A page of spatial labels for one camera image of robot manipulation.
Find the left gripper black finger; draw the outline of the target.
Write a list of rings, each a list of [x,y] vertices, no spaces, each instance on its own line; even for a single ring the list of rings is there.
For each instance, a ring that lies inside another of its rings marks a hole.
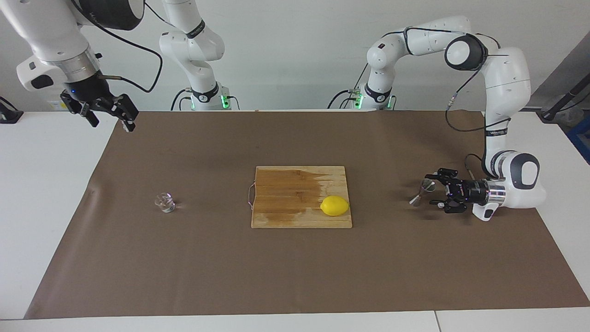
[[[432,174],[426,174],[425,179],[432,179],[439,181],[442,184],[449,184],[452,179],[456,179],[459,174],[458,170],[448,169],[448,168],[439,168],[436,172]]]
[[[467,206],[464,202],[456,202],[452,199],[447,200],[430,200],[430,205],[436,205],[439,209],[443,210],[443,212],[451,214],[451,213],[464,213],[467,209]]]

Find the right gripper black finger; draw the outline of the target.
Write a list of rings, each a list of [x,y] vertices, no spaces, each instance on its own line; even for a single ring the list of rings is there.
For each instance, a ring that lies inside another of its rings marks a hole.
[[[133,132],[136,128],[135,119],[139,111],[127,94],[100,97],[95,100],[94,109],[118,118],[126,132]]]
[[[88,103],[77,101],[68,92],[61,92],[61,100],[71,114],[80,115],[94,128],[98,126],[99,120]]]

